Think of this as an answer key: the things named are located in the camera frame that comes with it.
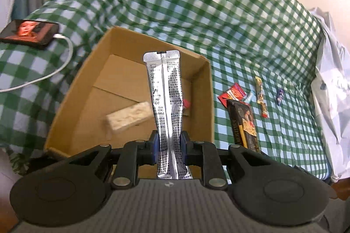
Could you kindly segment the silver stick snack packet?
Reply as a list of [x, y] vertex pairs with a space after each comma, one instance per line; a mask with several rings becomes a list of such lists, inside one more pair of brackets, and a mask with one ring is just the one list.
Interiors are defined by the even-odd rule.
[[183, 162], [180, 146], [183, 123], [180, 52], [147, 52], [143, 61], [147, 67], [152, 108], [160, 137], [157, 177], [191, 179], [192, 173]]

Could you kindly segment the purple candy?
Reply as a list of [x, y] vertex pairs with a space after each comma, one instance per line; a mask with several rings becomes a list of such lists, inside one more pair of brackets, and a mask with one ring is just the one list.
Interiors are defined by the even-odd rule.
[[278, 106], [280, 106], [281, 105], [281, 103], [282, 103], [282, 101], [283, 101], [283, 99], [284, 99], [284, 94], [285, 94], [285, 92], [284, 92], [284, 90], [283, 89], [279, 89], [278, 90], [278, 92], [277, 92], [277, 96], [276, 96], [276, 103], [277, 103], [277, 105]]

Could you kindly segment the white rice cracker bar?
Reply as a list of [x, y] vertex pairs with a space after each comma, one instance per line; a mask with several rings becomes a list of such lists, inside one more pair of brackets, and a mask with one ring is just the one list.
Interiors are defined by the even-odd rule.
[[110, 132], [117, 134], [139, 125], [153, 116], [151, 104], [149, 102], [141, 102], [108, 114], [106, 122]]

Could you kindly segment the black gold chocolate box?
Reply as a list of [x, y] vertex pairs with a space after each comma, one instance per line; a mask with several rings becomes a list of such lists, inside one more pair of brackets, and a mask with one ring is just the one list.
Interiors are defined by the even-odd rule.
[[227, 100], [227, 110], [235, 143], [260, 153], [257, 131], [250, 105], [236, 100]]

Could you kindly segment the red white coffee stick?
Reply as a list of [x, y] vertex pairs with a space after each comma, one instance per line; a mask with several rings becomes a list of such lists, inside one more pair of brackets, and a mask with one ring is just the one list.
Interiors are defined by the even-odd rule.
[[183, 99], [183, 115], [184, 116], [191, 115], [191, 103], [186, 99]]

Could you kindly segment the red snack packet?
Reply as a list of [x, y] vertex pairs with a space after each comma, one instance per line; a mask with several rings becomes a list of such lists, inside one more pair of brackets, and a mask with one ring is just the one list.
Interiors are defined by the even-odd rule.
[[241, 86], [238, 83], [234, 83], [227, 91], [218, 96], [218, 98], [223, 102], [227, 99], [242, 100], [245, 96], [246, 92], [241, 88]]

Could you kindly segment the light blue small candy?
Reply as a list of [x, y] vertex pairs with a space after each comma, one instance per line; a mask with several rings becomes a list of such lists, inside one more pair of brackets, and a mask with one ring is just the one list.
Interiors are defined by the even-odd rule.
[[252, 97], [253, 97], [253, 93], [250, 92], [246, 98], [244, 99], [244, 103], [250, 103], [250, 101], [252, 100]]

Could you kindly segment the brown cardboard box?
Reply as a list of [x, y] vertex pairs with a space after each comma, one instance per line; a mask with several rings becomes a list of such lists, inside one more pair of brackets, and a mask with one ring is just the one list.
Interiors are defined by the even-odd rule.
[[[175, 46], [125, 28], [110, 29], [94, 47], [76, 75], [51, 125], [45, 150], [70, 157], [99, 144], [121, 148], [147, 140], [156, 129], [154, 119], [115, 134], [107, 115], [150, 101], [146, 52]], [[183, 130], [193, 141], [214, 141], [214, 96], [207, 58], [180, 48], [180, 76], [185, 100]]]

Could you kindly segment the yellow red candy bar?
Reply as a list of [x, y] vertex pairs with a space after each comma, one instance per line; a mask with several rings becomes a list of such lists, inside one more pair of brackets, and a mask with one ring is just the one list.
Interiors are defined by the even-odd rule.
[[255, 77], [256, 80], [256, 101], [261, 106], [261, 115], [263, 118], [268, 118], [268, 110], [265, 103], [265, 94], [263, 90], [262, 79], [258, 76]]

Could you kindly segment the green checkered sofa cover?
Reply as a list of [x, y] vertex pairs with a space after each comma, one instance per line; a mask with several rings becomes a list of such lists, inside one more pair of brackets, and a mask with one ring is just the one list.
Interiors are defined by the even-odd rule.
[[[322, 30], [297, 0], [49, 0], [30, 20], [55, 22], [67, 42], [39, 51], [1, 45], [1, 150], [14, 173], [24, 174], [44, 142], [79, 68], [102, 36], [120, 26], [205, 56], [213, 93], [234, 83], [252, 90], [262, 79], [268, 118], [251, 102], [260, 148], [319, 179], [331, 165], [316, 124], [311, 83]], [[280, 106], [276, 95], [285, 94]]]

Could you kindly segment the black smartphone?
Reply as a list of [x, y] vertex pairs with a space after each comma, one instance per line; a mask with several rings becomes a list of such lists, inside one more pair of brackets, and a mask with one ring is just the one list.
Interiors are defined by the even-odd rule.
[[16, 19], [1, 31], [1, 42], [44, 49], [58, 32], [57, 23]]

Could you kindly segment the white printed cloth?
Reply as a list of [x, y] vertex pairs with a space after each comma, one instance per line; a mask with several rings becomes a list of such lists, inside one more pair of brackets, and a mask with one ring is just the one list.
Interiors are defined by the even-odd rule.
[[334, 183], [349, 178], [349, 51], [338, 41], [331, 15], [320, 8], [310, 13], [318, 20], [322, 39], [312, 81], [316, 120], [322, 129]]

